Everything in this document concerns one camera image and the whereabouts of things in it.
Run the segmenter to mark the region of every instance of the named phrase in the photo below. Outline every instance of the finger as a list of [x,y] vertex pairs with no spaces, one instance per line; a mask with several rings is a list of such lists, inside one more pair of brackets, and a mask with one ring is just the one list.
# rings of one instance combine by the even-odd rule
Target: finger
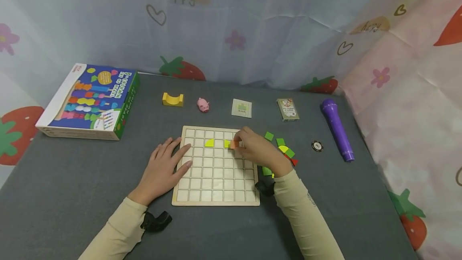
[[168,145],[170,145],[171,141],[172,141],[172,138],[168,138],[167,141],[165,141],[164,144],[162,144],[162,146],[160,147],[157,153],[156,159],[159,159],[164,155],[165,150],[167,149]]
[[162,146],[161,144],[157,145],[156,149],[151,153],[151,156],[149,157],[149,162],[156,159],[157,153],[159,153],[159,150],[160,150],[161,146]]
[[176,164],[181,160],[181,158],[186,154],[186,152],[191,147],[191,144],[184,145],[181,147],[173,156],[172,156],[172,165]]
[[173,153],[173,149],[179,145],[181,142],[181,137],[179,138],[176,138],[176,140],[174,140],[173,142],[171,142],[170,145],[167,146],[167,148],[165,149],[165,152],[164,152],[164,157],[170,157]]
[[182,165],[179,169],[176,170],[176,173],[173,174],[175,184],[180,181],[180,179],[186,174],[186,172],[188,172],[192,164],[193,164],[193,161],[189,160],[184,165]]

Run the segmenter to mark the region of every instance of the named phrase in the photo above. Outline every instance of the toy box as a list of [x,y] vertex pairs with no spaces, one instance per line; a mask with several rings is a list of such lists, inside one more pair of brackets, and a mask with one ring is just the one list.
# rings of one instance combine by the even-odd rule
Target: toy box
[[76,63],[36,127],[48,136],[118,141],[139,84],[136,71]]

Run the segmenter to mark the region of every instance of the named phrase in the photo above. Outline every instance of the small card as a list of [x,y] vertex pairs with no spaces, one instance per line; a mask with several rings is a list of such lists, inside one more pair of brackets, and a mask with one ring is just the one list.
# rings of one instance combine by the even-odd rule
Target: small card
[[233,99],[231,114],[238,117],[252,118],[252,103]]

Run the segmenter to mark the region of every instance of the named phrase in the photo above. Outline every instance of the yellow puzzle piece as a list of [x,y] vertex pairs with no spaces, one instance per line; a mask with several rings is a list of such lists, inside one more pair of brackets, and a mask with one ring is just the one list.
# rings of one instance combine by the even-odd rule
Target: yellow puzzle piece
[[162,103],[164,106],[171,106],[171,107],[182,107],[183,106],[183,94],[179,96],[169,96],[168,93],[164,93],[162,96]]

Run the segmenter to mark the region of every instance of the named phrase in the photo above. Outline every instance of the black wrist strap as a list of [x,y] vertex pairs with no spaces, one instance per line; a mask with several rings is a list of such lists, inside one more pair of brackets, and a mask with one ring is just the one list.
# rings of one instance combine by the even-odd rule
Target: black wrist strap
[[171,221],[172,217],[166,211],[157,218],[150,212],[145,212],[145,219],[140,227],[148,232],[161,232]]

